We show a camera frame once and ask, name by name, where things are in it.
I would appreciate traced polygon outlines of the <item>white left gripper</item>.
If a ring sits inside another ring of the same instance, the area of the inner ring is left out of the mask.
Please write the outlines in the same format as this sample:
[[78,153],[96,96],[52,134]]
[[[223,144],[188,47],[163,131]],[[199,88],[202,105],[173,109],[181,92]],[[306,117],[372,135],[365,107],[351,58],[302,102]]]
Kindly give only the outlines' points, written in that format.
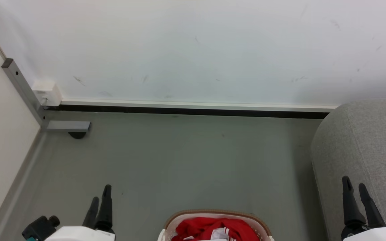
[[82,226],[63,226],[45,241],[115,241],[111,192],[112,186],[107,184],[103,190],[100,209],[99,198],[93,197]]

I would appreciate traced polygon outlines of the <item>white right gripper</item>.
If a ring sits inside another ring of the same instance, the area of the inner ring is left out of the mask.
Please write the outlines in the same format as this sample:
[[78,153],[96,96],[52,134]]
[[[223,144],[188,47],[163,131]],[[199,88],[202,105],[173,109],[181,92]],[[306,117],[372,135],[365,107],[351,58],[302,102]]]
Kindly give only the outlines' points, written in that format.
[[341,233],[342,241],[386,241],[386,223],[371,198],[366,185],[359,184],[361,202],[366,211],[365,217],[361,214],[354,197],[354,188],[348,176],[342,177],[342,200],[345,228]]

